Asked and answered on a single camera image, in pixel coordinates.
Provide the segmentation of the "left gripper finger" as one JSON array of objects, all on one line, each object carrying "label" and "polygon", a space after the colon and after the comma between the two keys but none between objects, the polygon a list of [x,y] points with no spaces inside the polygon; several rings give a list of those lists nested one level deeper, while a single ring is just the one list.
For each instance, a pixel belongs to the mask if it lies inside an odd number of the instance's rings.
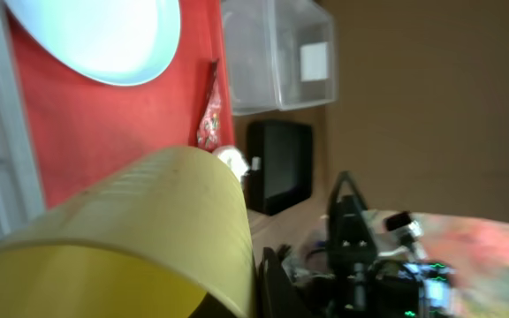
[{"label": "left gripper finger", "polygon": [[258,292],[260,316],[263,318],[311,318],[277,254],[270,247],[262,250],[258,269]]}]

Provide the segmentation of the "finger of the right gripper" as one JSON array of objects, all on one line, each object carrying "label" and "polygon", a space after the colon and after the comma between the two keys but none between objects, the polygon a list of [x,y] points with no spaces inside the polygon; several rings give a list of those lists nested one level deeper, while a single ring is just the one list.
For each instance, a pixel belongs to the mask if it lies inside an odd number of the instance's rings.
[{"label": "finger of the right gripper", "polygon": [[378,255],[373,232],[364,212],[368,205],[348,171],[339,172],[328,204],[326,251],[334,273],[354,272],[356,264],[366,268]]}]

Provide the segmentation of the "yellow plastic cup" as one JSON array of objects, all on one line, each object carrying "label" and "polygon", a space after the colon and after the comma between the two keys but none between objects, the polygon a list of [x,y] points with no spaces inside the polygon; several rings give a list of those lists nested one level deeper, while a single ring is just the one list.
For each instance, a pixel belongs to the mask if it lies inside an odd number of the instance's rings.
[{"label": "yellow plastic cup", "polygon": [[253,317],[238,179],[166,148],[0,241],[0,317]]}]

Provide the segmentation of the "red snack wrapper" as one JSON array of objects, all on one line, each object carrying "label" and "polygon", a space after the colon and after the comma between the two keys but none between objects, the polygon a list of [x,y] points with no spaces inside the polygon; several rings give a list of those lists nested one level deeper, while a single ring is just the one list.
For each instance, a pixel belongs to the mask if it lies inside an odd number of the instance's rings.
[{"label": "red snack wrapper", "polygon": [[209,90],[206,94],[205,110],[196,132],[197,146],[213,151],[220,140],[220,111],[222,107],[218,85],[219,60],[213,60],[209,68]]}]

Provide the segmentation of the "large light blue plate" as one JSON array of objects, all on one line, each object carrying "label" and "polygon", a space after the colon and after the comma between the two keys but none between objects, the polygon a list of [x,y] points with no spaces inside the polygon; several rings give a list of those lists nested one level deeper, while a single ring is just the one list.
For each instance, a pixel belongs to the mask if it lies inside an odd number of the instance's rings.
[{"label": "large light blue plate", "polygon": [[14,18],[55,59],[111,86],[159,77],[176,55],[179,0],[6,0]]}]

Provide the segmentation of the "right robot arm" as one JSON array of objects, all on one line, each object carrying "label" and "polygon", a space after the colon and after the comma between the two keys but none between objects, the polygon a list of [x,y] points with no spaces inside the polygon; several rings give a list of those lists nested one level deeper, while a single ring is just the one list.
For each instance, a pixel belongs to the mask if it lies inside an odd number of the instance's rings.
[{"label": "right robot arm", "polygon": [[320,317],[453,317],[454,270],[428,258],[421,226],[407,211],[384,219],[384,251],[351,174],[332,188],[325,237],[283,267],[309,311]]}]

